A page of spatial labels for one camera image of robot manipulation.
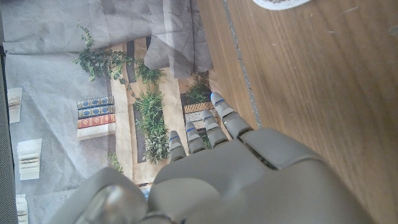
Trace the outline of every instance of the book spine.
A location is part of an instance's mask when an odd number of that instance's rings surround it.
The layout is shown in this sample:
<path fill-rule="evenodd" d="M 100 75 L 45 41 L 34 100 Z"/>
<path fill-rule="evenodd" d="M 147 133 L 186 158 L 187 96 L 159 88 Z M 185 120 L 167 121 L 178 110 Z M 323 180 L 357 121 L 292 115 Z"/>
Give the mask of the book spine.
<path fill-rule="evenodd" d="M 113 104 L 114 104 L 113 96 L 107 96 L 99 99 L 78 101 L 77 109 L 82 110 L 82 109 L 92 108 L 95 106 L 107 106 Z"/>
<path fill-rule="evenodd" d="M 92 118 L 79 119 L 77 128 L 88 128 L 92 126 L 114 123 L 114 114 L 106 114 L 101 116 L 95 116 Z"/>
<path fill-rule="evenodd" d="M 79 119 L 90 118 L 90 117 L 100 116 L 100 115 L 105 115 L 105 114 L 113 114 L 113 113 L 114 113 L 114 105 L 97 106 L 94 108 L 78 110 Z"/>

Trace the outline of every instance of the wood grain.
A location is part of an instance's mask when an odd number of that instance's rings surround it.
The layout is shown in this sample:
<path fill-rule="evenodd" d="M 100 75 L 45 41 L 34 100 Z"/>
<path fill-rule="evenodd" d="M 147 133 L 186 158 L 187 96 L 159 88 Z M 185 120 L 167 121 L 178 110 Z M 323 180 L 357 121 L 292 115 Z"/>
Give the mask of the wood grain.
<path fill-rule="evenodd" d="M 398 1 L 227 3 L 262 125 L 320 153 L 375 221 L 398 223 Z M 221 92 L 253 119 L 223 3 L 198 5 Z"/>

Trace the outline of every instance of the robotic hand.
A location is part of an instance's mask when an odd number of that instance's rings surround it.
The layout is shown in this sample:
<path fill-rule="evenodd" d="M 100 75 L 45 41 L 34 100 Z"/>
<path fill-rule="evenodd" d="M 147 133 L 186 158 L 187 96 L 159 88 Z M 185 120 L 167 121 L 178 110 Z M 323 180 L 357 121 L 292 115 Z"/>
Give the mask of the robotic hand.
<path fill-rule="evenodd" d="M 119 172 L 88 179 L 51 223 L 373 223 L 322 158 L 273 129 L 253 131 L 218 93 L 211 95 L 232 141 L 203 112 L 213 149 L 187 123 L 190 156 L 170 133 L 170 164 L 148 201 Z"/>

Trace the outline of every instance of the white plate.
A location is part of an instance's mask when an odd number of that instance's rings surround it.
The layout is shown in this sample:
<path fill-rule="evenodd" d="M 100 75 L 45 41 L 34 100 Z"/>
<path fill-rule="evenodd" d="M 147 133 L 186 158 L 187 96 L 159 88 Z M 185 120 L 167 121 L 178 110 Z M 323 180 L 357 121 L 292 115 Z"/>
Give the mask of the white plate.
<path fill-rule="evenodd" d="M 273 3 L 272 1 L 268 1 L 268 0 L 253 0 L 253 1 L 257 5 L 263 7 L 264 9 L 284 10 L 284 9 L 290 9 L 290 8 L 299 6 L 301 4 L 309 2 L 311 0 L 285 0 L 282 2 L 278 2 L 278 3 Z"/>

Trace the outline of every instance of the robot finger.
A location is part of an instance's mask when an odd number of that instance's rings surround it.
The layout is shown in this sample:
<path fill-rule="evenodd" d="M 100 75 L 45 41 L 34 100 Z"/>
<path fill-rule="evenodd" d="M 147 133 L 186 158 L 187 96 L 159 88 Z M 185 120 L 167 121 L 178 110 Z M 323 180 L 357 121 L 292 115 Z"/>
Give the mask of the robot finger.
<path fill-rule="evenodd" d="M 253 130 L 252 127 L 225 102 L 224 98 L 219 93 L 214 92 L 211 94 L 211 102 L 233 139 Z"/>
<path fill-rule="evenodd" d="M 209 110 L 204 110 L 202 117 L 203 121 L 205 122 L 207 136 L 209 137 L 212 148 L 216 147 L 222 142 L 228 142 L 228 138 L 224 134 L 223 130 L 221 130 L 221 127 L 217 124 Z"/>
<path fill-rule="evenodd" d="M 187 141 L 190 154 L 194 154 L 206 149 L 205 143 L 199 136 L 198 131 L 192 122 L 187 122 L 185 125 L 185 130 L 187 131 Z"/>
<path fill-rule="evenodd" d="M 176 131 L 170 132 L 170 142 L 169 142 L 170 156 L 169 163 L 177 161 L 186 157 L 184 147 L 181 144 L 180 136 Z"/>

